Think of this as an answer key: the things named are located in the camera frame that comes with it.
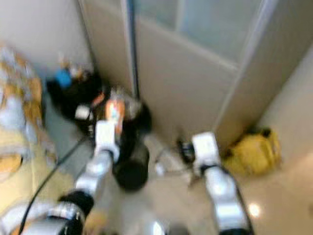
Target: bed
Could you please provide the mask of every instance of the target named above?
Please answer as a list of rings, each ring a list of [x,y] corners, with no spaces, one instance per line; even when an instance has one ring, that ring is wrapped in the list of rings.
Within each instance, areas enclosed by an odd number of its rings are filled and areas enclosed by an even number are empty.
[[[0,44],[0,235],[16,234],[28,200],[57,161],[44,129],[41,80],[11,47]],[[73,185],[57,172],[40,193],[28,221],[46,213]]]

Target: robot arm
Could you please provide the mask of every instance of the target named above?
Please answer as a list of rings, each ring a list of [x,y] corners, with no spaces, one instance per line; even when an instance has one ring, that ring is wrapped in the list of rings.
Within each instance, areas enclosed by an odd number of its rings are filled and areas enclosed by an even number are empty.
[[[77,179],[75,188],[59,199],[59,203],[48,211],[45,219],[25,229],[23,235],[82,234],[85,219],[104,188],[104,178],[119,156],[119,149],[114,143],[114,125],[99,121],[96,133],[94,157]]]
[[[236,182],[221,167],[214,134],[206,132],[195,135],[192,144],[196,156],[195,170],[205,177],[220,234],[251,234],[249,217],[238,195]]]

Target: frosted glass panel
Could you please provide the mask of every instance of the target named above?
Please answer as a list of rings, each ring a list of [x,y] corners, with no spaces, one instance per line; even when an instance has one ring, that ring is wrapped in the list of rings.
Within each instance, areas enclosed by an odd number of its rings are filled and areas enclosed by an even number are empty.
[[[178,0],[134,0],[136,11],[173,30]]]
[[[262,0],[185,0],[181,32],[237,61]]]
[[[110,4],[115,5],[118,8],[121,8],[121,0],[104,0],[104,1],[107,1]]]

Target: floor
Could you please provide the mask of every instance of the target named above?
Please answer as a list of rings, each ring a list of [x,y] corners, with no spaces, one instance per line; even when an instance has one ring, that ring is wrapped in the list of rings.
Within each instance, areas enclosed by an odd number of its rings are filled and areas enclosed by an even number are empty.
[[[63,119],[47,98],[46,126],[62,156],[80,137],[75,125]],[[150,151],[149,181],[137,193],[125,193],[115,179],[108,175],[105,191],[96,207],[106,214],[108,227],[121,235],[149,235],[151,224],[159,221],[183,223],[192,235],[217,235],[212,206],[202,181],[188,187],[190,175],[159,177],[153,159],[164,148],[151,134],[145,143]],[[76,177],[88,160],[92,148],[79,148],[63,170]],[[166,167],[181,167],[178,157],[170,152],[163,155]],[[313,155],[289,164],[256,179],[239,179],[251,211],[257,235],[313,234]]]

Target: yellow bag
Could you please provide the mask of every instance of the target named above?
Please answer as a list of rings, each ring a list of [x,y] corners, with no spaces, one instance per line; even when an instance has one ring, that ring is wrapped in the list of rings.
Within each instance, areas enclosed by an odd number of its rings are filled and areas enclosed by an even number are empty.
[[[277,134],[264,129],[255,135],[246,135],[222,160],[232,173],[242,175],[262,174],[274,169],[281,162],[281,148]]]

